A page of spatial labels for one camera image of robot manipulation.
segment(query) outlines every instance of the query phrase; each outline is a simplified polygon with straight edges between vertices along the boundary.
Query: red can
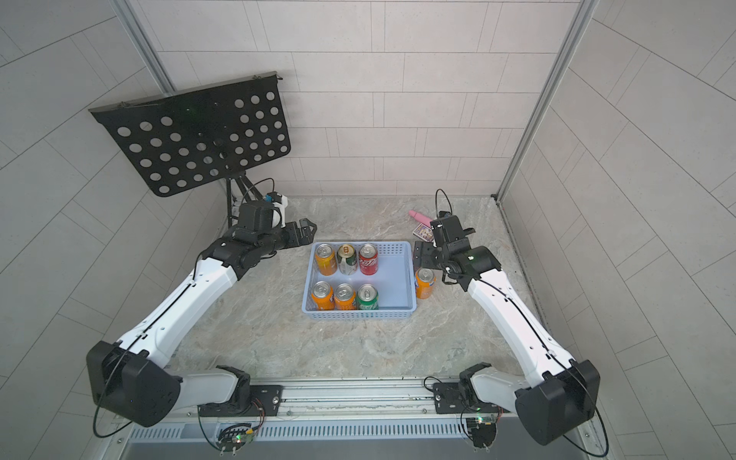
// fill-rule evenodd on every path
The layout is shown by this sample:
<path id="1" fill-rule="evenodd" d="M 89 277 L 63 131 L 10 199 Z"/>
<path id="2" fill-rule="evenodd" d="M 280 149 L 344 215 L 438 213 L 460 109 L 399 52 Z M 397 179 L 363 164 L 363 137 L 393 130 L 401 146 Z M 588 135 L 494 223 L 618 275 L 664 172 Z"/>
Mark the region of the red can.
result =
<path id="1" fill-rule="evenodd" d="M 375 275 L 378 271 L 378 250 L 370 243 L 366 243 L 358 253 L 361 272 L 363 275 Z"/>

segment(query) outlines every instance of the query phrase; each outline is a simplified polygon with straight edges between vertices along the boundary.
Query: black cable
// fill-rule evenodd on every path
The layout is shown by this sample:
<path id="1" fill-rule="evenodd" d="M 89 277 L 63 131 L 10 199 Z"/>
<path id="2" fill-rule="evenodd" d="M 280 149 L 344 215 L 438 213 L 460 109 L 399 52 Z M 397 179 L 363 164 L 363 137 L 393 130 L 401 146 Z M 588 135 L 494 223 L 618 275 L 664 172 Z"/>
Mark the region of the black cable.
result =
<path id="1" fill-rule="evenodd" d="M 447 198 L 447 194 L 445 193 L 445 191 L 442 190 L 441 188 L 438 188 L 434 192 L 434 213 L 435 213 L 435 215 L 437 216 L 438 219 L 439 219 L 439 208 L 437 207 L 437 194 L 439 192 L 442 192 L 442 194 L 445 195 L 445 199 L 447 200 L 447 203 L 450 205 L 450 214 L 453 213 L 453 204 L 450 202 L 450 199 Z"/>

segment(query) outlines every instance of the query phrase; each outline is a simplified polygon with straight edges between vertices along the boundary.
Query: green soda can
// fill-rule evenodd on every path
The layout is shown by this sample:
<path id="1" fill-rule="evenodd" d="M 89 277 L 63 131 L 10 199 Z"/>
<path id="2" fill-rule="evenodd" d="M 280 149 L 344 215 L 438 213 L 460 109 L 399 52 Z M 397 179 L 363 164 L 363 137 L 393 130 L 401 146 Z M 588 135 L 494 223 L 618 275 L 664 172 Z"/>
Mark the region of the green soda can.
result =
<path id="1" fill-rule="evenodd" d="M 372 284 L 358 288 L 358 310 L 378 310 L 378 290 Z"/>

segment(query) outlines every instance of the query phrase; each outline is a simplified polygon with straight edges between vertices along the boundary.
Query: black perforated panel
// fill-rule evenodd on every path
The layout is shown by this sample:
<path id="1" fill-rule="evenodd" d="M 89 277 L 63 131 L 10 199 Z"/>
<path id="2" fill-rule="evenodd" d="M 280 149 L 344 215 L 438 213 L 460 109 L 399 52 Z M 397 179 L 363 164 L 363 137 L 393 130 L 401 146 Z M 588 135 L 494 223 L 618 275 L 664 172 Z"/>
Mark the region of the black perforated panel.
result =
<path id="1" fill-rule="evenodd" d="M 159 197 L 291 150 L 275 72 L 90 112 Z"/>

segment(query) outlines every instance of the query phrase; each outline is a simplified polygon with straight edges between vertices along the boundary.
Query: soda can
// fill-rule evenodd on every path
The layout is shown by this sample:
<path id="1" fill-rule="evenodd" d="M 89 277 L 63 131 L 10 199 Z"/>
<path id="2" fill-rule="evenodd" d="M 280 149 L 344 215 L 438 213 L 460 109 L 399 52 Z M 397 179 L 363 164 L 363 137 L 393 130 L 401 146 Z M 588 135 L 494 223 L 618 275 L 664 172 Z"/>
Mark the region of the soda can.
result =
<path id="1" fill-rule="evenodd" d="M 358 310 L 378 310 L 378 290 L 372 284 L 358 288 Z"/>
<path id="2" fill-rule="evenodd" d="M 324 276 L 334 275 L 337 272 L 337 260 L 335 259 L 335 251 L 329 244 L 320 244 L 314 251 L 314 259 L 317 261 L 317 268 Z"/>
<path id="3" fill-rule="evenodd" d="M 358 255 L 352 244 L 343 244 L 337 249 L 337 267 L 343 275 L 352 275 L 358 271 Z"/>
<path id="4" fill-rule="evenodd" d="M 334 310 L 335 296 L 332 286 L 325 281 L 320 281 L 312 288 L 312 300 L 317 305 L 317 310 Z"/>
<path id="5" fill-rule="evenodd" d="M 430 269 L 418 269 L 414 274 L 414 287 L 417 288 L 417 299 L 428 299 L 434 286 L 434 272 Z"/>
<path id="6" fill-rule="evenodd" d="M 378 250 L 370 243 L 366 243 L 358 253 L 358 260 L 363 275 L 375 275 L 378 271 Z"/>
<path id="7" fill-rule="evenodd" d="M 357 310 L 355 291 L 350 284 L 343 283 L 335 289 L 335 307 L 338 310 Z"/>

